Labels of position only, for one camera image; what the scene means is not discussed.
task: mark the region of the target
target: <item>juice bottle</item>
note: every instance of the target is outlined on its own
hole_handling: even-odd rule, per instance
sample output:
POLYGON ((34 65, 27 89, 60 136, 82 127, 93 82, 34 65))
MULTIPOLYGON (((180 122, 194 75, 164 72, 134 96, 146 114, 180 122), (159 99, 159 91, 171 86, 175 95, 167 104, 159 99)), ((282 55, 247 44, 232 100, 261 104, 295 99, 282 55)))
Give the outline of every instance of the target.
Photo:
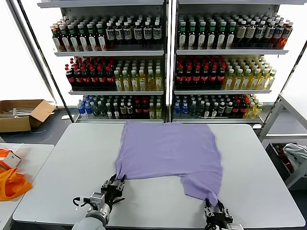
POLYGON ((265 90, 270 90, 274 80, 275 80, 275 74, 276 74, 276 69, 272 69, 271 70, 271 73, 270 73, 270 76, 268 77, 268 80, 266 82, 266 85, 264 86, 264 89, 265 90))
POLYGON ((252 77, 252 79, 249 80, 249 82, 248 82, 248 89, 249 90, 255 90, 256 89, 256 85, 257 85, 258 80, 259 80, 259 73, 260 73, 260 69, 256 69, 254 76, 252 77))
POLYGON ((242 75, 243 77, 241 79, 241 83, 239 85, 239 89, 241 89, 241 90, 246 90, 247 89, 250 73, 251 73, 251 70, 250 69, 246 69, 245 74, 242 75))
POLYGON ((148 91, 155 91, 155 82, 154 82, 154 74, 153 70, 148 70, 148 77, 147 77, 147 90, 148 91))
POLYGON ((239 85, 241 83, 241 76, 242 76, 242 73, 243 73, 243 69, 238 69, 236 71, 236 75, 235 77, 233 78, 232 80, 232 83, 231 83, 231 86, 230 86, 230 89, 231 90, 238 90, 239 89, 239 85))
POLYGON ((261 74, 261 76, 259 77, 258 83, 257 83, 257 85, 256 85, 256 90, 263 90, 264 85, 265 85, 265 83, 266 83, 266 81, 267 81, 268 72, 269 72, 268 69, 264 69, 264 70, 262 71, 262 74, 261 74))

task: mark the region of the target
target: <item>bottle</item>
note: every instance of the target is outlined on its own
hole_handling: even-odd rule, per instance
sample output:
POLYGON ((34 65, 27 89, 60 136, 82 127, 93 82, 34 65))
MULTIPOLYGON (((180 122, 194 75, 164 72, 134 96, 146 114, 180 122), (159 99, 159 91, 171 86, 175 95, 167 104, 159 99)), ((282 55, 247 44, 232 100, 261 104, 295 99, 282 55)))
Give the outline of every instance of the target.
POLYGON ((192 104, 189 107, 188 115, 194 116, 196 112, 196 101, 192 101, 192 104))
POLYGON ((107 23, 106 25, 107 25, 107 28, 106 28, 107 45, 108 45, 108 48, 114 49, 116 46, 115 31, 111 23, 107 23))
POLYGON ((229 27, 229 32, 226 36, 226 46, 225 49, 230 49, 233 45, 234 37, 235 37, 235 30, 236 30, 236 22, 231 22, 229 27))
POLYGON ((243 43, 244 47, 251 47, 251 40, 254 37, 255 31, 256 31, 256 21, 251 21, 250 25, 246 28, 246 32, 244 35, 243 43))
POLYGON ((178 39, 179 39, 179 49, 184 49, 185 43, 186 43, 186 23, 185 22, 180 22, 180 31, 178 34, 178 39))
POLYGON ((223 49, 225 39, 226 22, 220 23, 220 30, 216 35, 216 49, 223 49))
POLYGON ((157 91, 162 91, 162 77, 160 69, 156 69, 155 71, 155 86, 157 91))
POLYGON ((90 51, 89 46, 88 46, 90 44, 90 41, 88 40, 88 37, 85 34, 84 26, 82 24, 79 24, 78 29, 79 29, 79 39, 80 39, 83 51, 90 51))
POLYGON ((252 77, 252 79, 249 80, 249 82, 248 82, 248 89, 249 90, 255 90, 256 89, 256 85, 257 85, 258 80, 259 80, 259 73, 260 73, 260 69, 256 69, 254 76, 252 77))
POLYGON ((197 49, 203 49, 203 44, 205 41, 205 27, 206 27, 206 22, 200 22, 200 31, 198 32, 197 49))
POLYGON ((250 69, 245 70, 245 74, 242 75, 242 79, 241 79, 241 83, 239 85, 239 89, 241 89, 241 90, 247 89, 250 73, 251 73, 250 69))
POLYGON ((189 35, 188 35, 188 49, 194 48, 195 26, 196 26, 196 22, 190 22, 190 32, 189 32, 189 35))
POLYGON ((228 104, 226 104, 226 108, 225 108, 225 116, 226 117, 231 116, 232 109, 233 109, 233 103, 232 102, 229 102, 228 104))
POLYGON ((219 106, 219 104, 217 102, 214 102, 213 108, 212 108, 212 113, 211 113, 211 118, 216 117, 217 111, 218 111, 218 106, 219 106))
POLYGON ((264 69, 262 71, 262 74, 261 76, 259 77, 259 80, 257 82, 257 85, 256 85, 256 90, 263 90, 264 86, 265 86, 265 83, 267 81, 267 74, 268 74, 268 69, 264 69))
POLYGON ((98 31, 98 42, 99 42, 99 45, 100 45, 100 50, 101 51, 106 51, 106 33, 105 33, 105 29, 104 27, 102 26, 102 24, 98 23, 96 25, 97 27, 97 31, 98 31))
POLYGON ((234 78, 233 78, 234 72, 235 71, 233 69, 229 70, 228 75, 227 75, 227 79, 224 80, 223 88, 225 90, 231 90, 232 81, 234 80, 234 78))
POLYGON ((213 43, 214 43, 214 31, 215 31, 215 25, 216 22, 210 22, 210 27, 209 27, 209 32, 207 35, 207 40, 206 40, 206 44, 207 44, 207 49, 212 49, 213 48, 213 43))

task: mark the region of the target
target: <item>cardboard box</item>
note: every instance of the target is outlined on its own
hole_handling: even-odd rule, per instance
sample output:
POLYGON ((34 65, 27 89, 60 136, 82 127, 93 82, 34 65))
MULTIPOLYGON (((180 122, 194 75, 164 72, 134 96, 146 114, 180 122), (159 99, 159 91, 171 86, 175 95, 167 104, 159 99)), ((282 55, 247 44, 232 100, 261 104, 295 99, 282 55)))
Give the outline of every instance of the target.
POLYGON ((0 113, 15 107, 35 109, 27 117, 0 118, 0 132, 30 131, 31 128, 39 127, 55 109, 45 100, 0 101, 0 113))

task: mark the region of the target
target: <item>orange plastic bag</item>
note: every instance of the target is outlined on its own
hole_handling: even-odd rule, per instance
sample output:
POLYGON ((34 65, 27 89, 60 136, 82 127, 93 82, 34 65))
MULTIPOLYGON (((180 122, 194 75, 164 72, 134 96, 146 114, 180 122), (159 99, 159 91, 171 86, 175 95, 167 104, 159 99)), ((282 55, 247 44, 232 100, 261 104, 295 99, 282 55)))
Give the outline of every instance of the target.
POLYGON ((0 201, 11 200, 24 194, 31 188, 23 174, 17 173, 17 168, 0 171, 0 201))

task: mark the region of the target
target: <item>gray floor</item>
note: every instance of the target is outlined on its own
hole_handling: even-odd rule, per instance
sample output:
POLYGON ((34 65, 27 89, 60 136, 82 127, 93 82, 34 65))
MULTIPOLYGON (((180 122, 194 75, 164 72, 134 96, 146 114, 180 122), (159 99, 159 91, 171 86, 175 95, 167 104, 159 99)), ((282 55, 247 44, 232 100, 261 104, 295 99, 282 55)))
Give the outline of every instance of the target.
MULTIPOLYGON (((265 117, 267 112, 262 113, 262 117, 265 117)), ((61 117, 66 115, 66 112, 63 110, 56 111, 55 114, 51 115, 39 128, 36 130, 32 130, 29 132, 21 132, 21 133, 0 133, 0 136, 8 143, 32 143, 32 144, 53 144, 56 145, 63 132, 67 128, 69 124, 71 124, 70 120, 61 120, 61 117)), ((288 111, 282 111, 279 117, 277 118, 275 124, 269 133, 307 133, 304 127, 295 120, 288 111)), ((264 148, 267 147, 269 143, 289 143, 289 142, 297 142, 301 145, 307 145, 307 139, 299 139, 299 140, 265 140, 262 144, 264 148)), ((305 219, 307 219, 307 191, 290 191, 293 196, 295 202, 297 203, 299 209, 301 210, 305 219)), ((18 224, 15 223, 13 229, 47 229, 47 225, 38 226, 32 224, 18 224)))

